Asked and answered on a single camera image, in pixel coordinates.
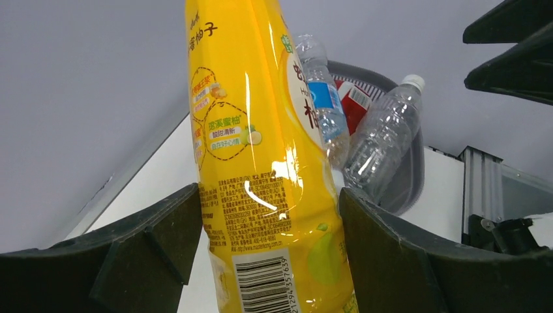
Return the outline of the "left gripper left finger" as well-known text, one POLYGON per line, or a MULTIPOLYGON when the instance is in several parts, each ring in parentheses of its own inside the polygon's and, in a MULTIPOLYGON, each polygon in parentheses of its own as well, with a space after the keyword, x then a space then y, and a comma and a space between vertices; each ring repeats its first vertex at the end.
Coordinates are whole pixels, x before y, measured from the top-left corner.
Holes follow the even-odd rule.
POLYGON ((47 249, 1 255, 2 312, 176 312, 202 232, 198 185, 47 249))

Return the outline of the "clear bottle blue label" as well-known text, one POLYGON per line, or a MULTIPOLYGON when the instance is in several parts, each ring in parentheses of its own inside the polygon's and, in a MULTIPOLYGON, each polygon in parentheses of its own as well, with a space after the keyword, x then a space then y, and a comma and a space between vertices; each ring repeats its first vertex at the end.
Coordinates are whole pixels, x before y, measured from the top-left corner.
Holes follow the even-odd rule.
POLYGON ((333 168, 342 170, 348 158, 350 133, 335 81, 329 72, 327 52, 313 35, 297 35, 294 42, 318 114, 327 158, 333 168))

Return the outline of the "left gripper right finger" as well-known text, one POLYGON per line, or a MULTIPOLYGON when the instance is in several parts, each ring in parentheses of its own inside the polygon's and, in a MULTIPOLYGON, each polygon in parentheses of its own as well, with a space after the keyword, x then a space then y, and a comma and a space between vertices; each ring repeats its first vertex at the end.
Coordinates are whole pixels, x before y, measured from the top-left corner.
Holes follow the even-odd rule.
POLYGON ((551 312, 552 251, 512 256, 450 241, 343 188, 361 312, 551 312))

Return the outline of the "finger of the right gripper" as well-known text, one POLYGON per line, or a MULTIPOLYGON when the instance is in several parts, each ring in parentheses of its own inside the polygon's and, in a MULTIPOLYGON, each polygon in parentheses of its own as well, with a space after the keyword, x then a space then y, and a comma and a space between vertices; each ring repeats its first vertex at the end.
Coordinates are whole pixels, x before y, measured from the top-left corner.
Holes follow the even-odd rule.
POLYGON ((552 2, 502 1, 465 28, 465 44, 511 43, 473 69, 467 89, 552 105, 552 2))

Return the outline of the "yellow juice bottle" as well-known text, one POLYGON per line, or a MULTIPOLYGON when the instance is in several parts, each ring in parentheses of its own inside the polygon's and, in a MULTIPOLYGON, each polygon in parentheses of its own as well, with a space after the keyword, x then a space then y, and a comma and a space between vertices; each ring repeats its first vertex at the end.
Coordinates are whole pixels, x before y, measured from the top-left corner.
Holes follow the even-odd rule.
POLYGON ((187 1, 190 122, 220 312, 357 312, 313 99, 278 1, 187 1))

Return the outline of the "amber tea bottle red label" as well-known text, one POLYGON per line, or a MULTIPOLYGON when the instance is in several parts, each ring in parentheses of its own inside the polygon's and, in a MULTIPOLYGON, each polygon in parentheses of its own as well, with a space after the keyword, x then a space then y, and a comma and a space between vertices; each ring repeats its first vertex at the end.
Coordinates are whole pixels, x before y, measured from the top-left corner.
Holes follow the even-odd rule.
POLYGON ((335 84, 346 116, 349 133, 353 135, 372 104, 372 99, 364 90, 352 82, 335 80, 335 84))

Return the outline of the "grey mesh waste bin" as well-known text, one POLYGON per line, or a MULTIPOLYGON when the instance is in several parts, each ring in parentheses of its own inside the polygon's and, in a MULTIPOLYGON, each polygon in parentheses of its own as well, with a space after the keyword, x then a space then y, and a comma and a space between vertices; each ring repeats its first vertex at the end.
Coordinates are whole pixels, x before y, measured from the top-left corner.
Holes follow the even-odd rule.
MULTIPOLYGON (((364 90, 372 103, 397 86, 389 78, 371 70, 337 61, 328 62, 334 80, 352 82, 364 90)), ((395 176, 380 198, 380 207, 395 215, 410 209, 423 191, 425 158, 422 132, 414 137, 411 147, 403 156, 395 176)))

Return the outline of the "clear crushed bottle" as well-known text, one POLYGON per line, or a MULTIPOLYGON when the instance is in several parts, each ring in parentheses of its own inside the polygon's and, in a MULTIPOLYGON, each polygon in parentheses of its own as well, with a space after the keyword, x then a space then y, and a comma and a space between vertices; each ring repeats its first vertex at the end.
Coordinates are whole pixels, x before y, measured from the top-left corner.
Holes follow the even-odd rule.
POLYGON ((344 182, 378 203, 421 128, 425 80, 416 74, 369 107, 351 137, 344 182))

